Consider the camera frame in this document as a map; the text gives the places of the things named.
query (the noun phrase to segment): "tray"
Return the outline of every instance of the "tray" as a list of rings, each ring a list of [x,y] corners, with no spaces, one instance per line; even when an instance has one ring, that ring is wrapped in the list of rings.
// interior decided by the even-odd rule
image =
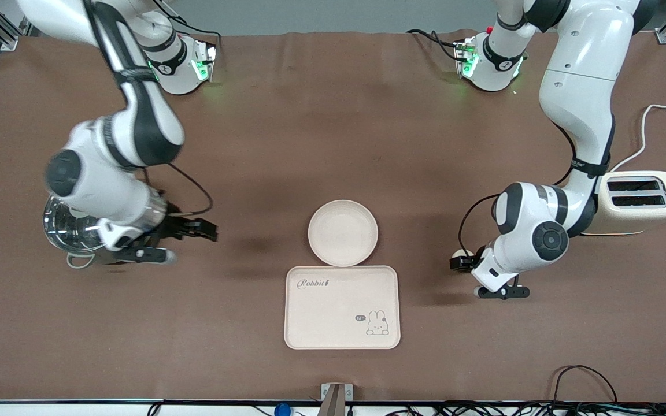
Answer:
[[[284,340],[295,350],[396,347],[397,272],[389,266],[299,266],[289,270]]]

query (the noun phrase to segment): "stainless steel pot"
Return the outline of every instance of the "stainless steel pot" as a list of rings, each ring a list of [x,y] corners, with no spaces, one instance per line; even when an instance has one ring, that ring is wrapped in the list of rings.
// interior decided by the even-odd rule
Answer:
[[[85,269],[94,263],[117,263],[99,238],[98,221],[98,218],[74,210],[52,196],[45,203],[45,236],[48,242],[66,252],[66,263],[71,268]]]

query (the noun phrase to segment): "white cable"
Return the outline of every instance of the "white cable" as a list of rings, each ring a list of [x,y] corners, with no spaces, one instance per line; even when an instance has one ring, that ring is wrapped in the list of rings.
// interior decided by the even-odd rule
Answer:
[[[663,108],[666,109],[666,105],[650,105],[647,107],[647,110],[644,111],[644,115],[642,115],[642,147],[637,150],[636,153],[632,154],[631,156],[627,157],[626,159],[623,159],[622,161],[619,161],[616,166],[613,166],[613,169],[611,169],[611,172],[615,172],[616,169],[621,168],[623,164],[625,164],[627,161],[630,161],[634,158],[636,158],[638,155],[640,155],[644,150],[647,148],[647,134],[646,134],[646,129],[647,129],[647,114],[652,110],[652,108]]]

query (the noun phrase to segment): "brown tablecloth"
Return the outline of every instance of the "brown tablecloth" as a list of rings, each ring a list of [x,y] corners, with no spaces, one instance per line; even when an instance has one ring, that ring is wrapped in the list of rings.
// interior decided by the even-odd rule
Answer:
[[[448,39],[458,34],[447,36]],[[538,35],[507,90],[480,92],[413,35],[224,39],[214,85],[168,97],[187,132],[177,165],[214,195],[220,242],[167,240],[174,266],[69,269],[42,232],[43,169],[80,121],[124,105],[98,50],[20,40],[0,57],[0,398],[307,398],[321,382],[357,399],[546,398],[558,367],[594,366],[621,400],[666,400],[666,224],[571,240],[526,272],[525,300],[479,300],[449,270],[478,198],[547,184],[570,159],[539,108],[555,35]],[[666,103],[666,46],[639,34],[616,86],[613,159]],[[666,170],[666,112],[649,116],[631,169]],[[153,181],[185,209],[202,195],[167,168]],[[402,341],[387,351],[294,351],[283,340],[286,272],[316,265],[306,227],[349,198],[378,219],[366,264],[399,275]],[[488,206],[468,247],[497,236]],[[583,374],[560,398],[607,400]]]

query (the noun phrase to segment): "floor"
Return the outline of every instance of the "floor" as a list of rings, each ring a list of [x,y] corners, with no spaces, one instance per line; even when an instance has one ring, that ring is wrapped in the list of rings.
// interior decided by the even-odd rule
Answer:
[[[451,32],[483,29],[494,23],[495,8],[484,0],[338,0],[337,2],[256,2],[254,0],[182,0],[174,9],[197,27],[225,35],[285,32],[405,32],[420,28]],[[204,16],[198,21],[196,16]],[[666,0],[647,29],[666,19]]]

